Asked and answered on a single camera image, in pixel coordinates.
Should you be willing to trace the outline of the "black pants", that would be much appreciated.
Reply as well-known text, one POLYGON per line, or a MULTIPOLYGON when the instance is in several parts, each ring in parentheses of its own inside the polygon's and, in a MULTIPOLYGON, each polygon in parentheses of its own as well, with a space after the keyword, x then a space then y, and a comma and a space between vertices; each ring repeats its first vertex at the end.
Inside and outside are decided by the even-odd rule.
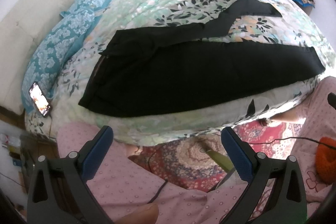
POLYGON ((312 47, 215 41, 240 16, 280 15, 269 3, 237 0, 206 23, 119 30, 101 53, 79 105, 119 118, 180 113, 323 73, 312 47))

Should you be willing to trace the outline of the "orange fuzzy sleeve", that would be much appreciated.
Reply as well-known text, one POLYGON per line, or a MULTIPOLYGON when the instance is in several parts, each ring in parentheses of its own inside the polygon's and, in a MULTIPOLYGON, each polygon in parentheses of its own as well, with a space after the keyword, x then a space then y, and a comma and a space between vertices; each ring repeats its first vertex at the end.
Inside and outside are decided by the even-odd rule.
POLYGON ((322 137, 319 142, 315 154, 315 169, 323 182, 333 184, 336 180, 335 140, 329 137, 322 137))

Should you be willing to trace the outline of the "pink dotted pajama legs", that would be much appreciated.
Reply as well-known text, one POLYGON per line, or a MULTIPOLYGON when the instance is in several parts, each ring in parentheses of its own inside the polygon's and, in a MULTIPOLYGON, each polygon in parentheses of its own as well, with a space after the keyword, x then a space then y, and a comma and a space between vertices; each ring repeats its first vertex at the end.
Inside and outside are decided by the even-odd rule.
MULTIPOLYGON (((309 139, 335 140, 335 109, 327 101, 332 92, 335 78, 327 77, 292 109, 296 117, 305 118, 291 154, 300 165, 309 214, 331 189, 315 169, 318 145, 309 139)), ((242 195, 246 183, 225 182, 210 192, 183 189, 136 165, 128 159, 126 145, 114 142, 88 187, 115 223, 219 223, 242 195)))

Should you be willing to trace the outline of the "smartphone with lit screen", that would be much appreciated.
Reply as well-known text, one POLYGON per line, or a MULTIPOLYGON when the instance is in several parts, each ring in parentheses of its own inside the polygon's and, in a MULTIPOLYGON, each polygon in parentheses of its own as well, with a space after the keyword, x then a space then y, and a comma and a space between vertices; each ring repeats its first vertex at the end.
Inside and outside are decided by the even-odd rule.
POLYGON ((37 82, 34 82, 31 85, 29 89, 29 95, 39 114, 41 114, 43 117, 47 117, 50 114, 52 106, 49 103, 46 96, 44 95, 44 93, 42 92, 37 82))

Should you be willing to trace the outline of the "red patterned rug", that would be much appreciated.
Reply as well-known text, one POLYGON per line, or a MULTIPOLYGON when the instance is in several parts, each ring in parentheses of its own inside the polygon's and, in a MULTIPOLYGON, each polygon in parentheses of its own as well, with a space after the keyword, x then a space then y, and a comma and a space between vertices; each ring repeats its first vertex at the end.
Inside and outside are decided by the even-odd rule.
MULTIPOLYGON (((268 157, 285 159, 299 135, 302 125, 275 123, 263 127, 258 121, 237 125, 234 131, 256 151, 268 157)), ((143 147, 141 153, 129 159, 160 178, 185 189, 207 192, 224 178, 226 171, 206 154, 206 148, 226 154, 219 133, 200 135, 182 140, 143 147)))

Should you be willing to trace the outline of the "teal floral pillow near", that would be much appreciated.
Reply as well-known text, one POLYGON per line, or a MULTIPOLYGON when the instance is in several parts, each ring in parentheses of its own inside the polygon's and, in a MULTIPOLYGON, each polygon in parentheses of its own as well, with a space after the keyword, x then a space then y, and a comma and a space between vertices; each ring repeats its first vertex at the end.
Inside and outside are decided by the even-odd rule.
POLYGON ((89 8, 68 14, 39 44, 27 66, 22 83, 21 98, 27 113, 35 110, 29 95, 33 83, 38 83, 46 97, 52 97, 52 88, 58 74, 68 59, 83 46, 95 19, 95 12, 89 8))

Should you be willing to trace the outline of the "cream upholstered headboard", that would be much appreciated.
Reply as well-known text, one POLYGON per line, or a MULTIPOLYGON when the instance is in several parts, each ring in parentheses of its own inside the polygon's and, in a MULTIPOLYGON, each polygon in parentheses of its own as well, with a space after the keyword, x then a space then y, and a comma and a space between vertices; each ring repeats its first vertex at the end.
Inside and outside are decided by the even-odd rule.
POLYGON ((21 87, 38 45, 75 0, 19 0, 1 21, 1 107, 24 111, 21 87))

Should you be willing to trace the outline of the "floral green bed quilt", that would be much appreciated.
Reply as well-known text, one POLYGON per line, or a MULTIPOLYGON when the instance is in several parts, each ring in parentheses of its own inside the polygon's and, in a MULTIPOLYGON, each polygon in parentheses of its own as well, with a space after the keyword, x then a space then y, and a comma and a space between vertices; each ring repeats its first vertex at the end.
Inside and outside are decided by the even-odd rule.
POLYGON ((108 0, 66 16, 33 54, 26 130, 70 122, 156 145, 268 117, 335 75, 335 51, 292 0, 108 0))

